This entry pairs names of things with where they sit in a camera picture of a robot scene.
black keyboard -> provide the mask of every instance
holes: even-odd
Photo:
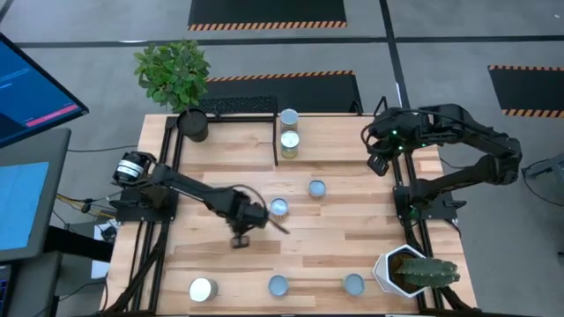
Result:
[[[11,265],[0,264],[0,317],[7,316]]]

orange and black striped tape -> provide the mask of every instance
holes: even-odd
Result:
[[[315,77],[329,75],[354,75],[352,70],[330,70],[330,71],[310,71],[302,73],[290,74],[268,74],[268,75],[245,75],[230,77],[208,77],[206,82],[234,81],[234,80],[254,80],[254,79],[273,79],[273,78],[290,78],[290,77]]]
[[[562,110],[531,110],[531,109],[502,109],[505,115],[537,117],[537,118],[564,118]]]
[[[273,30],[285,28],[332,28],[346,27],[346,21],[304,21],[304,22],[254,22],[254,23],[205,23],[188,26],[189,31],[233,31]]]
[[[489,70],[564,70],[564,67],[490,65]]]

wooden tabletop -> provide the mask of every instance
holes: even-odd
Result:
[[[140,151],[159,155],[166,118],[160,114],[145,117]],[[250,247],[233,250],[225,221],[201,203],[182,197],[168,236],[158,314],[416,313],[415,299],[383,292],[371,272],[380,254],[405,243],[392,200],[393,171],[378,177],[366,166],[360,130],[372,119],[302,115],[300,155],[294,160],[282,158],[279,166],[274,166],[272,123],[210,123],[210,135],[204,142],[185,139],[181,173],[216,187],[249,185],[267,202],[275,197],[286,199],[290,215],[283,225],[291,234],[284,235],[272,226],[255,229],[249,233]],[[419,177],[442,175],[436,147],[417,150],[413,158]],[[309,197],[312,180],[325,182],[323,199]],[[435,257],[459,267],[462,277],[452,288],[475,306],[458,233],[443,221],[428,221],[427,225]],[[128,284],[137,227],[137,223],[125,224],[117,235],[108,274],[109,303]],[[348,296],[341,288],[343,277],[351,273],[365,279],[362,296]],[[267,288],[269,279],[278,274],[286,276],[290,284],[283,298],[272,297]],[[195,303],[190,301],[188,288],[202,276],[218,283],[219,295],[213,301]],[[151,272],[146,281],[142,307],[147,306]]]

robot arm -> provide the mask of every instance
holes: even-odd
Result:
[[[155,164],[155,167],[149,174],[152,164]],[[270,212],[266,206],[252,203],[247,194],[234,189],[238,186],[210,187],[177,173],[169,166],[156,163],[155,157],[150,153],[126,153],[114,173],[114,180],[123,188],[139,188],[147,193],[155,192],[147,190],[149,188],[170,188],[202,202],[208,210],[224,218],[231,227],[234,232],[233,248],[247,247],[249,238],[243,234],[255,227],[264,228],[270,220]],[[275,226],[284,233],[289,233],[279,225]]]
[[[371,137],[377,139],[373,144],[369,143]],[[475,122],[466,110],[454,104],[388,109],[362,130],[362,140],[371,155],[368,166],[380,176],[386,174],[393,158],[429,145],[464,143],[486,153],[474,166],[432,181],[412,182],[411,201],[420,208],[442,193],[481,182],[510,184],[517,179],[522,158],[519,141]]]

computer screen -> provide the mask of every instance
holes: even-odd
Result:
[[[87,113],[82,102],[0,33],[0,148]]]

